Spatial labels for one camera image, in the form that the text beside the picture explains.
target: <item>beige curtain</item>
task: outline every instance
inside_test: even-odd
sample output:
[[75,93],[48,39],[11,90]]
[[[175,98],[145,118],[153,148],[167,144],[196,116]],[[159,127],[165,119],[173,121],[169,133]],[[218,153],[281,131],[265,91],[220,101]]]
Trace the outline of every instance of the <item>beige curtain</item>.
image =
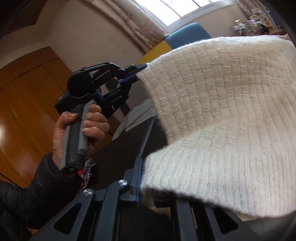
[[274,28],[275,31],[278,30],[275,22],[269,15],[269,13],[266,10],[266,7],[259,1],[259,0],[234,0],[234,2],[241,7],[241,9],[245,12],[245,14],[249,17],[252,16],[251,9],[253,8],[260,8],[260,11],[262,14],[265,15],[266,19],[270,23],[270,25]]
[[164,39],[165,32],[134,0],[86,0],[114,20],[147,53]]

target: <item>white knit sweater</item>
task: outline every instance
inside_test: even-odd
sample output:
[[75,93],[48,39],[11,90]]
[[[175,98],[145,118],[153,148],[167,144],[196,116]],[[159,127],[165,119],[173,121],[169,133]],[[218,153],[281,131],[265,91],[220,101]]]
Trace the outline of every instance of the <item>white knit sweater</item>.
[[169,146],[141,188],[173,191],[252,216],[296,209],[296,49],[276,36],[196,42],[138,74]]

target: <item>blue object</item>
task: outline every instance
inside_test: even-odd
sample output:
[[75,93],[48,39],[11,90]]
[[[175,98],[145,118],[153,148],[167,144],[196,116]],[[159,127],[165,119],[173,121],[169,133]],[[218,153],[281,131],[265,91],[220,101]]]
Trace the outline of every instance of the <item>blue object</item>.
[[208,32],[198,23],[192,23],[168,36],[165,41],[172,49],[203,39],[210,39]]

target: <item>silver screw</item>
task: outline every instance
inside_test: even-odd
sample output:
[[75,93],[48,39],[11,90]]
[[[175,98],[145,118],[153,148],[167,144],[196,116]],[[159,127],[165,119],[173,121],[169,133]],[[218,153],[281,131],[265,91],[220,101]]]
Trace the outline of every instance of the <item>silver screw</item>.
[[84,190],[83,190],[83,194],[84,194],[85,196],[92,195],[92,189],[90,189],[90,188],[86,188],[86,189],[84,189]]
[[124,179],[118,181],[118,184],[120,186],[125,186],[127,183],[128,183],[128,181],[127,180],[124,180]]

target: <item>finger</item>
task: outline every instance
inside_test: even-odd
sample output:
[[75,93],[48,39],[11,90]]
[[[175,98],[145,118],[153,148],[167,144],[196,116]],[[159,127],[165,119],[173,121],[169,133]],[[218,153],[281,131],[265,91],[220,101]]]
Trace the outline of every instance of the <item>finger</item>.
[[83,134],[89,138],[93,138],[98,141],[102,141],[106,137],[106,133],[97,127],[83,128]]
[[72,124],[77,119],[77,113],[63,112],[57,120],[56,129],[65,130],[67,125]]
[[107,118],[103,116],[103,114],[99,112],[91,113],[88,112],[86,114],[86,119],[89,121],[96,121],[96,122],[108,122]]
[[90,120],[85,120],[83,122],[83,127],[89,128],[89,127],[97,127],[103,132],[108,132],[110,129],[109,123],[108,122],[96,122],[96,121],[90,121]]
[[99,105],[97,105],[97,104],[91,104],[89,106],[89,112],[92,112],[92,113],[95,113],[95,112],[102,113],[102,108]]

